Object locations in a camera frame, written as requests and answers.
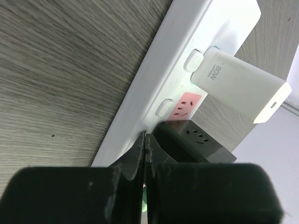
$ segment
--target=charger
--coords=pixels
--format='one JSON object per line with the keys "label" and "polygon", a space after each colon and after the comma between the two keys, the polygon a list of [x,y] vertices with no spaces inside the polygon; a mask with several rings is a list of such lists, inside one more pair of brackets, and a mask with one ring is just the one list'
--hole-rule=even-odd
{"label": "charger", "polygon": [[266,122],[292,91],[285,80],[216,47],[206,51],[191,82],[254,124]]}

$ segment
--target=power socket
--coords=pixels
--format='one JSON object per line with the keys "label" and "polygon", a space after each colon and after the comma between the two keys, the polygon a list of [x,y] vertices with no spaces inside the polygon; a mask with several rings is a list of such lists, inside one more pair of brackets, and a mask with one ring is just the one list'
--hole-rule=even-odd
{"label": "power socket", "polygon": [[233,163],[236,157],[191,120],[159,124],[154,137],[177,162]]}
{"label": "power socket", "polygon": [[200,99],[201,95],[185,92],[174,107],[168,120],[187,120]]}
{"label": "power socket", "polygon": [[[213,46],[235,55],[260,16],[255,0],[173,0],[92,166],[111,165],[143,130],[152,133],[163,121],[191,119],[207,96],[191,83],[202,55]],[[186,92],[200,100],[174,117]]]}

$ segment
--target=power strip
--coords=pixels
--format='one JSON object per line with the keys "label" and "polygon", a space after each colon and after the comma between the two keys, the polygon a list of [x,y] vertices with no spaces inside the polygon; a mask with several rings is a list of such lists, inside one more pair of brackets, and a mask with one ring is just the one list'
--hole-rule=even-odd
{"label": "power strip", "polygon": [[168,119],[191,119],[207,96],[190,82],[201,55],[211,46],[235,55],[260,15],[256,0],[174,0],[92,166],[112,164],[142,130],[150,133]]}

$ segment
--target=gray wood grain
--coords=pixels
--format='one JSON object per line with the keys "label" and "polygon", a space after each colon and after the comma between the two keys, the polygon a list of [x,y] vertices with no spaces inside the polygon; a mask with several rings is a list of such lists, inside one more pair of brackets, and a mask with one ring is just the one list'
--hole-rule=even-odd
{"label": "gray wood grain", "polygon": [[[236,57],[286,80],[299,43],[299,1],[258,0],[262,16]],[[246,117],[207,96],[193,121],[233,151],[253,129]]]}
{"label": "gray wood grain", "polygon": [[[237,56],[285,78],[296,2],[259,2]],[[90,164],[170,3],[0,0],[0,195],[22,167]],[[230,150],[253,127],[210,97],[194,121]]]}

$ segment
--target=black power adapter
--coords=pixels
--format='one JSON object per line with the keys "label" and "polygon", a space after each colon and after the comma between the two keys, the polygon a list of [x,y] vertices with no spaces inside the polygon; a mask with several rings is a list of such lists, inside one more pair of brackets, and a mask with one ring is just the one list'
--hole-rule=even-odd
{"label": "black power adapter", "polygon": [[162,122],[153,135],[160,147],[177,162],[236,161],[234,155],[191,120]]}

